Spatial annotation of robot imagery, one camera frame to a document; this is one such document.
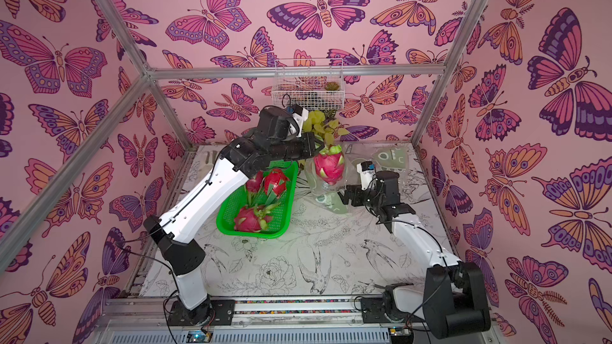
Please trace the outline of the clear zip-top bag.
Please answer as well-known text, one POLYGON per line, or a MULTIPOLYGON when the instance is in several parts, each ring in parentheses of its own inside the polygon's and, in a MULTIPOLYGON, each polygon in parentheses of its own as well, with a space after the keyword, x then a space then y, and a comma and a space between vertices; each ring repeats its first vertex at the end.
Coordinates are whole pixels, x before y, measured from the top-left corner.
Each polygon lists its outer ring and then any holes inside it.
POLYGON ((357 178, 357 164, 371 161, 376 171, 389 170, 404 173, 411 167, 414 151, 401 143, 353 143, 347 145, 347 169, 349 177, 357 178))

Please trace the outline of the red dragon fruit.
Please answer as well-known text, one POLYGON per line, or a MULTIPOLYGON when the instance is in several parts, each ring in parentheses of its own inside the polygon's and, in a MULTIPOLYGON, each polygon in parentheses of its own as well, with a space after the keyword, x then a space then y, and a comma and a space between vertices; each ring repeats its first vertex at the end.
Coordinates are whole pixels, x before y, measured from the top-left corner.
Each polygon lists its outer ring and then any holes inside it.
POLYGON ((280 168, 273 168, 264 178, 264 192, 267 196, 280 198, 287 190, 287 186, 288 177, 280 168))
POLYGON ((261 193, 264 182, 264 173, 260 170, 253 178, 249 179, 245 184, 245 191, 248 205, 254 205, 256 198, 261 193))
POLYGON ((243 207, 234 218, 234 230, 241 233, 260 233, 266 231, 271 223, 271 206, 243 207))

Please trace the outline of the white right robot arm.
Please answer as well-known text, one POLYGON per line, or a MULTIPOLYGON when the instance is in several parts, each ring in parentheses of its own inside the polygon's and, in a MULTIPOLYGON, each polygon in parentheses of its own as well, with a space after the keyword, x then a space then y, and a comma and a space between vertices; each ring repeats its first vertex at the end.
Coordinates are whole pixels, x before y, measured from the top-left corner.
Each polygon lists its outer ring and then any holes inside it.
POLYGON ((341 200, 364 207, 425 272, 422 292, 400 283, 385 286, 378 306, 369 299, 361 301, 363 315, 380 312, 385 320, 405 327, 416 319, 436 339, 488 331, 491 316, 481 269, 462 261, 426 230, 414 208, 401 200, 398 173, 377 171, 371 162, 357 168, 360 184, 347 186, 341 200))

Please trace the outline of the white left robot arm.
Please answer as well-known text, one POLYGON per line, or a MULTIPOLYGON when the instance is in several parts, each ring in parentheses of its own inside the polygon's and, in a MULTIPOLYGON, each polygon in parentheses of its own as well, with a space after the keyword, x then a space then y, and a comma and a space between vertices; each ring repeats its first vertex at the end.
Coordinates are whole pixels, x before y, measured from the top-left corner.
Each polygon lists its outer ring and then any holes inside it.
POLYGON ((144 226, 175 279, 180 310, 189 323, 212 319, 213 308, 200 270, 206 258, 195 235, 209 217, 240 186, 266 170, 273 161, 297 162, 319 153, 323 144, 304 131, 309 110, 274 105, 259 113, 258 125, 221 149, 208 174, 161 217, 149 217, 144 226))

